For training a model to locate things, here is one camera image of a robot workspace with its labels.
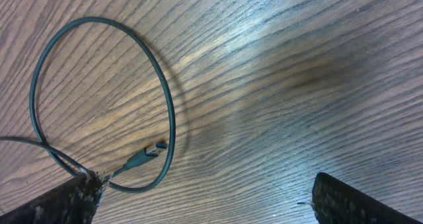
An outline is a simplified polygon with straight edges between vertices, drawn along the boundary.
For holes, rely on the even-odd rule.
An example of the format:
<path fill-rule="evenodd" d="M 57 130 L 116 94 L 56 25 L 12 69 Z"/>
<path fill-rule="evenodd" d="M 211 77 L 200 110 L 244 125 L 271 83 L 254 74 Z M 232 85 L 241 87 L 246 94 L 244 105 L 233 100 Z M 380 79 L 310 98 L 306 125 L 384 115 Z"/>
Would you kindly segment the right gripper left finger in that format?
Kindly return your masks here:
<path fill-rule="evenodd" d="M 104 180 L 93 172 L 62 185 L 1 216 L 1 224 L 90 224 L 99 207 Z"/>

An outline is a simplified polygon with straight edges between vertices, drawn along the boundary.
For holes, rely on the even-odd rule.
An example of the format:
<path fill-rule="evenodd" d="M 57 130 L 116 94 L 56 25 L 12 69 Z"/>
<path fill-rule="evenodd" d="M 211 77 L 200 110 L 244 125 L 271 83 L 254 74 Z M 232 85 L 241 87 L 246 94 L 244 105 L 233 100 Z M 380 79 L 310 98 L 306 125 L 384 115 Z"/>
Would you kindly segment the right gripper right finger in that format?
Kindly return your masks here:
<path fill-rule="evenodd" d="M 324 172 L 315 177 L 311 205 L 320 224 L 422 224 Z"/>

